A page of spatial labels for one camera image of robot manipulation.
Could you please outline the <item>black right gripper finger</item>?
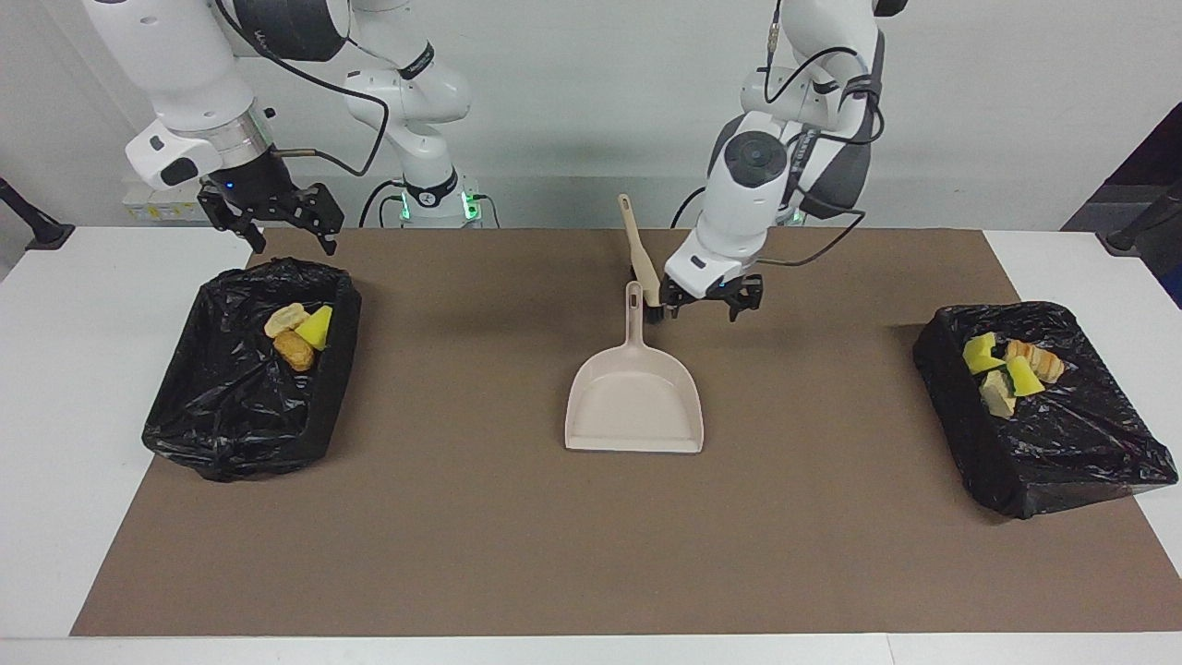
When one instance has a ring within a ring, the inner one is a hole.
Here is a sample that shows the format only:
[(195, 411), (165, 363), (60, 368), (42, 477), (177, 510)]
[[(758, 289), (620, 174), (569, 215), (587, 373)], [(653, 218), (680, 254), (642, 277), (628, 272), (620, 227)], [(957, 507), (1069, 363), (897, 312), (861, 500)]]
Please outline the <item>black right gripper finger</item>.
[(261, 254), (266, 248), (266, 240), (260, 228), (253, 222), (249, 213), (235, 213), (225, 201), (223, 194), (212, 184), (203, 184), (199, 190), (199, 206), (202, 207), (212, 227), (217, 232), (230, 232), (234, 236), (241, 237), (249, 245), (254, 254)]
[(288, 194), (288, 223), (311, 233), (326, 256), (337, 252), (344, 211), (325, 184), (312, 184)]

